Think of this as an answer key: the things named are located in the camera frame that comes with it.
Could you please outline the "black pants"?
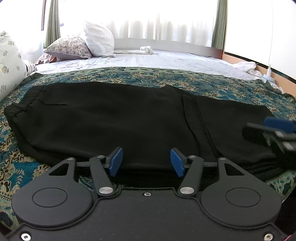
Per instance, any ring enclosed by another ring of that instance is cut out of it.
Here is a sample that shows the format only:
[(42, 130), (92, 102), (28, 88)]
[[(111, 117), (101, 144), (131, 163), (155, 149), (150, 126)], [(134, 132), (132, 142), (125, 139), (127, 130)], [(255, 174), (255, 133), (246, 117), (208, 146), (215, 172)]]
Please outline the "black pants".
[(101, 82), (55, 83), (30, 88), (4, 115), (19, 148), (50, 166), (88, 160), (123, 149), (122, 176), (173, 175), (170, 150), (207, 162), (225, 157), (262, 180), (295, 168), (247, 132), (247, 123), (271, 116), (262, 105), (161, 88)]

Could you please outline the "crumpled white cloth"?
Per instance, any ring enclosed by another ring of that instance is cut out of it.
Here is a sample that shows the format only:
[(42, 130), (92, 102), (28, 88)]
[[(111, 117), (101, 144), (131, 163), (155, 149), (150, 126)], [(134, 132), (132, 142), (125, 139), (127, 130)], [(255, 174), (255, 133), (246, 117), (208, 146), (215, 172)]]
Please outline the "crumpled white cloth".
[(253, 61), (241, 61), (235, 64), (232, 64), (232, 66), (240, 71), (255, 75), (256, 73), (256, 63)]

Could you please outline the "teal paisley bedspread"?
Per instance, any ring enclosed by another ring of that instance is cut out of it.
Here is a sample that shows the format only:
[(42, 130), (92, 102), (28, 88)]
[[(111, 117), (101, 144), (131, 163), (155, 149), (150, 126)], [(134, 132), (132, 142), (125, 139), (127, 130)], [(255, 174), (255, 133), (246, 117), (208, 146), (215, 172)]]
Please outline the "teal paisley bedspread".
[[(144, 67), (107, 67), (54, 74), (34, 73), (25, 78), (2, 102), (1, 108), (19, 102), (33, 86), (52, 83), (106, 82), (140, 87), (171, 85), (195, 95), (266, 106), (278, 118), (295, 118), (295, 97), (281, 93), (261, 80), (244, 80), (185, 70)], [(1, 115), (1, 231), (18, 226), (11, 208), (15, 192), (48, 170), (21, 152), (6, 117)]]

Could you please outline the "green curtain right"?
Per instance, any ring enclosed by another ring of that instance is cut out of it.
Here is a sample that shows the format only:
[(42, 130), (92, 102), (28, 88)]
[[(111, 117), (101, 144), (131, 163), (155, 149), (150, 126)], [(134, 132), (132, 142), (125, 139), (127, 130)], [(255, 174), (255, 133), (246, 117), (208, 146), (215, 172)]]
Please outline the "green curtain right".
[(227, 30), (228, 1), (218, 0), (212, 47), (224, 51)]

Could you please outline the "green curtain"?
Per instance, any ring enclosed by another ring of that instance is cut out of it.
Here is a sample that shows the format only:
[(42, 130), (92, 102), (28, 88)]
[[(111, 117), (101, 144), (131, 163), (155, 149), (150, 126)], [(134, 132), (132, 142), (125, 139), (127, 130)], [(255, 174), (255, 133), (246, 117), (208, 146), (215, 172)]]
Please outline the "green curtain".
[(218, 0), (212, 47), (224, 51), (227, 30), (228, 1)]
[(46, 27), (46, 35), (44, 41), (44, 48), (49, 47), (53, 42), (58, 40), (60, 35), (60, 21), (59, 21), (59, 1), (51, 0), (48, 10), (48, 19)]

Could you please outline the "white bed sheet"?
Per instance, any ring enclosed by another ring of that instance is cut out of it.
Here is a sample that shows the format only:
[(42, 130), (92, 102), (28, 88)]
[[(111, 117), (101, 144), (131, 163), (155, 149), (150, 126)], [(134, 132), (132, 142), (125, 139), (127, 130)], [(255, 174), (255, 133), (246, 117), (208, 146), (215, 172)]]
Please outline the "white bed sheet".
[(189, 53), (154, 51), (151, 55), (117, 54), (115, 57), (98, 57), (85, 60), (67, 60), (37, 65), (37, 71), (43, 74), (70, 72), (83, 69), (103, 67), (146, 67), (162, 69), (179, 69), (213, 75), (223, 75), (243, 80), (260, 79), (262, 74), (256, 70), (255, 75), (240, 71), (225, 60), (202, 57)]

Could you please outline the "white sheer curtain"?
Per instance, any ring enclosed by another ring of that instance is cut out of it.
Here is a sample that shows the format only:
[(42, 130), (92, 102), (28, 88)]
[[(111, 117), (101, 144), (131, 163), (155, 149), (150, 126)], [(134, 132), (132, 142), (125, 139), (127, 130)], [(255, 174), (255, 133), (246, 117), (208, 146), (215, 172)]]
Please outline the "white sheer curtain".
[(86, 24), (108, 28), (115, 39), (151, 39), (209, 47), (218, 1), (59, 1), (61, 34)]

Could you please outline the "small white rolled cloth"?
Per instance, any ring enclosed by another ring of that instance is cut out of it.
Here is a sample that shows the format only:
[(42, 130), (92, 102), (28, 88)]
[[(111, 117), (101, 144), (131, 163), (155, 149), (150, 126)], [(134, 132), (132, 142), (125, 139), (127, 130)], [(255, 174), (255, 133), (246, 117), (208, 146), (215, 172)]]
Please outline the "small white rolled cloth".
[(140, 54), (145, 54), (145, 55), (151, 55), (154, 53), (151, 46), (141, 46), (139, 51), (140, 51)]

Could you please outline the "white blue patterned cloth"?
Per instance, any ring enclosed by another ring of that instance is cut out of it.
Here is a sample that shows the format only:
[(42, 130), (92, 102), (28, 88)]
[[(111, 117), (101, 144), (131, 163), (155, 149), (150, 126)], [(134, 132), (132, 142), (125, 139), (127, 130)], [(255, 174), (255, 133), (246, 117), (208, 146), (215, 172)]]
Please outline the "white blue patterned cloth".
[(37, 67), (34, 63), (30, 62), (29, 60), (24, 59), (23, 60), (25, 66), (26, 66), (26, 70), (27, 70), (27, 76), (32, 74), (33, 72), (37, 71)]

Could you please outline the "floral purple pillow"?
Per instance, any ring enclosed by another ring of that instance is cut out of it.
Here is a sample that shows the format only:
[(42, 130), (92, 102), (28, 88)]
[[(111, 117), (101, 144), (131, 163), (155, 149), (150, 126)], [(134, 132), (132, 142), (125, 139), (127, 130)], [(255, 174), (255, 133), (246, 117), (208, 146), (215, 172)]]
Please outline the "floral purple pillow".
[(92, 53), (81, 37), (63, 37), (49, 45), (44, 53), (61, 60), (90, 59)]

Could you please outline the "large white floral pillow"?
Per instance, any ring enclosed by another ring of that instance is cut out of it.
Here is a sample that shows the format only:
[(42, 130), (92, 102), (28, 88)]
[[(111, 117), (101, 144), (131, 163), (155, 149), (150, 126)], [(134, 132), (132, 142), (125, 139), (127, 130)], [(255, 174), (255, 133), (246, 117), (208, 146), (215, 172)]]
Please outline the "large white floral pillow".
[(0, 99), (2, 101), (27, 77), (27, 68), (15, 42), (5, 31), (1, 31), (0, 56)]

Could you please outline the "green curtain left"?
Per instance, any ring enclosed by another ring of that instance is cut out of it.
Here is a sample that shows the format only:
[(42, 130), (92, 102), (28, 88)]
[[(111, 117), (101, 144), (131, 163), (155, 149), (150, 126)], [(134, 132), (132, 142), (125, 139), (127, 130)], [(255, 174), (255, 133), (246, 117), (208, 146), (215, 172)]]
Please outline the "green curtain left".
[(46, 35), (44, 41), (44, 48), (49, 47), (53, 42), (58, 40), (60, 35), (60, 21), (59, 21), (59, 1), (51, 0), (48, 10), (48, 19), (46, 27)]

